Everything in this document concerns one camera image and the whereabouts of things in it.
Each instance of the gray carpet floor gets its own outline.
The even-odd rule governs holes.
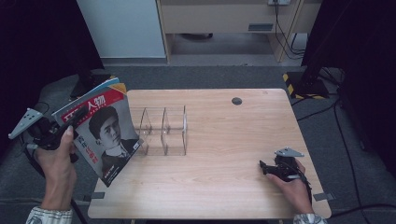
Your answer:
[[[286,89],[282,75],[288,71],[303,71],[301,67],[279,66],[125,66],[108,67],[106,70],[119,77],[128,90]],[[42,112],[48,110],[46,115],[50,116],[50,112],[69,102],[68,95],[77,80],[77,76],[71,76],[49,84],[41,92],[41,103],[32,106]],[[336,93],[336,87],[332,83],[325,81],[325,84],[329,92]],[[307,99],[301,102],[290,99],[290,103],[298,102],[293,106],[293,110],[296,118],[300,119],[330,107],[337,98],[337,95],[332,95],[329,99]],[[385,170],[383,162],[374,152],[361,150],[359,137],[348,114],[339,105],[335,108],[353,162],[361,203],[396,205],[396,179]],[[22,115],[24,111],[15,111],[15,113]],[[332,213],[338,214],[358,207],[351,165],[333,109],[303,119],[299,121],[299,125],[324,190],[335,196],[334,200],[329,201]],[[88,205],[82,200],[85,195],[93,193],[97,177],[84,160],[79,160],[76,168],[78,182],[74,198],[89,223],[127,223],[126,220],[88,218]],[[13,142],[7,158],[0,166],[0,223],[23,223],[31,208],[38,204],[33,200],[43,197],[44,187],[44,179],[21,154],[18,141]],[[365,209],[364,215],[371,223],[394,223],[396,220],[395,209],[385,207]],[[79,223],[76,215],[73,223]],[[362,212],[356,211],[330,218],[329,223],[365,223],[365,221]]]

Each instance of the acrylic divider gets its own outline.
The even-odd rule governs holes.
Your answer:
[[[134,129],[143,141],[136,155],[186,155],[186,106],[132,107],[131,113]]]

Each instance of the table surface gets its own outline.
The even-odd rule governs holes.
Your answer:
[[[232,99],[239,97],[241,105]],[[186,106],[186,156],[133,156],[107,188],[98,181],[92,218],[292,218],[293,208],[263,175],[262,160],[291,147],[305,154],[312,193],[323,189],[300,128],[281,89],[128,91],[130,107]],[[316,213],[329,217],[327,201]]]

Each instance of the magazine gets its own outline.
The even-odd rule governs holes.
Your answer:
[[[141,144],[132,123],[125,85],[111,79],[52,116],[62,125],[83,106],[88,107],[88,113],[78,122],[74,143],[109,187]]]

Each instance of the hand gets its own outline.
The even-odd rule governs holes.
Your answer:
[[[73,189],[77,181],[76,170],[70,161],[70,153],[75,152],[72,126],[64,132],[61,144],[56,150],[39,148],[35,152],[46,177],[46,194],[41,204],[42,209],[70,210]]]
[[[304,174],[305,167],[303,167],[303,165],[298,160],[296,160],[296,162],[300,171]],[[282,190],[283,195],[285,195],[286,199],[300,214],[315,213],[311,202],[309,202],[306,186],[301,179],[294,179],[290,182],[285,182],[276,175],[267,174],[266,176],[271,180],[271,182],[273,182]]]

